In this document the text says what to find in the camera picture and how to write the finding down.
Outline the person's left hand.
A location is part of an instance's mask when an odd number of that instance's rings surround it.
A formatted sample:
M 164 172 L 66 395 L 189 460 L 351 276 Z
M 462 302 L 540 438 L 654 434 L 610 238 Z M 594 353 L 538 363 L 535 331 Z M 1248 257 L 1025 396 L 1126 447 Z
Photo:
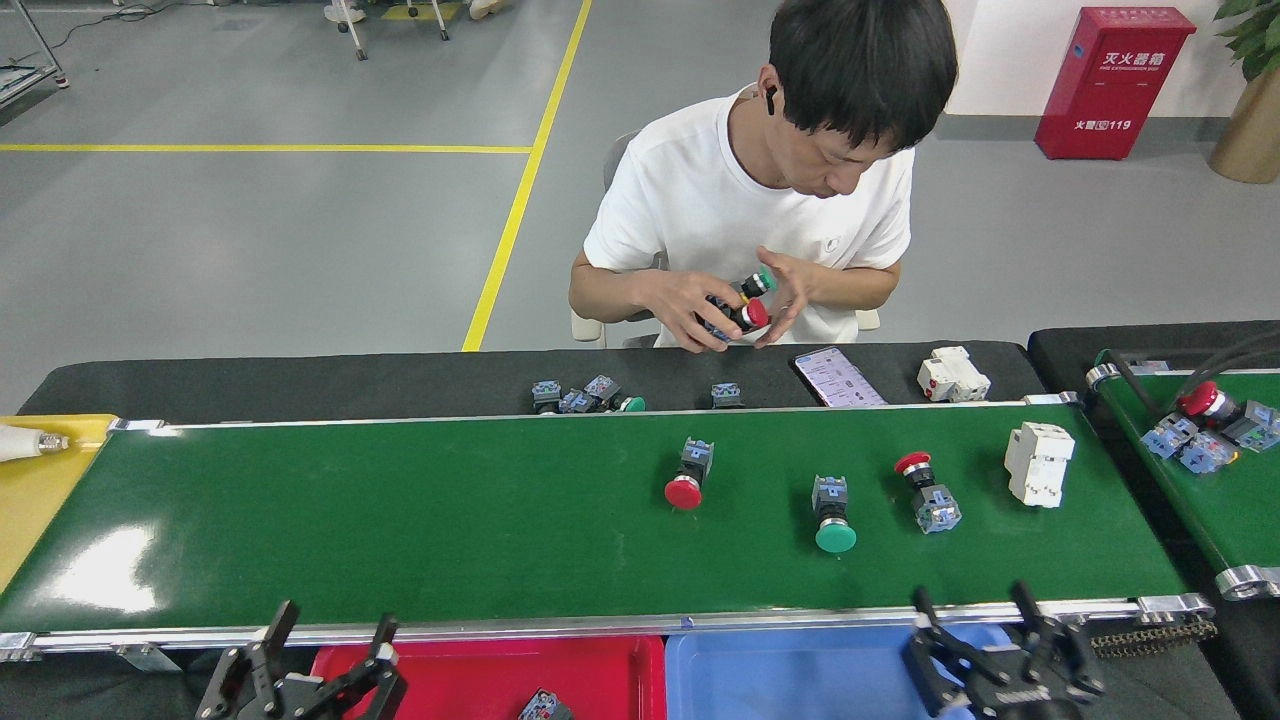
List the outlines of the person's left hand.
M 764 348 L 781 341 L 808 306 L 815 287 L 815 265 L 785 252 L 774 252 L 763 245 L 756 247 L 756 258 L 771 269 L 777 284 L 769 310 L 771 324 L 754 342 L 754 348 Z

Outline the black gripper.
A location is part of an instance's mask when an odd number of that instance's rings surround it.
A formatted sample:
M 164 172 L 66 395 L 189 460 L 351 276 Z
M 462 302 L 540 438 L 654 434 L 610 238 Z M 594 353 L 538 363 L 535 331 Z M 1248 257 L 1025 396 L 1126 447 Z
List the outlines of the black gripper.
M 241 647 L 225 650 L 196 711 L 197 719 L 343 719 L 365 706 L 361 719 L 393 719 L 408 689 L 397 669 L 393 614 L 378 624 L 367 655 L 335 679 L 282 673 L 282 652 L 300 618 L 291 600 L 271 623 Z
M 902 661 L 932 717 L 964 706 L 975 719 L 1080 719 L 1071 700 L 1106 693 L 1085 633 L 1043 614 L 1025 582 L 1012 584 L 1011 598 L 1021 616 L 1019 643 L 984 651 L 946 630 L 928 589 L 914 589 L 916 616 Z

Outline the person's right hand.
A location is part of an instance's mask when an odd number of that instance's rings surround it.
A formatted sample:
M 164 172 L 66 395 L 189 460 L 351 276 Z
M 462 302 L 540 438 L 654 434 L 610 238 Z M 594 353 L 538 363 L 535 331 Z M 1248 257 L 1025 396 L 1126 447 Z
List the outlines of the person's right hand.
M 742 331 L 717 305 L 741 305 L 727 281 L 704 272 L 643 270 L 632 279 L 632 301 L 646 309 L 690 354 L 723 352 Z

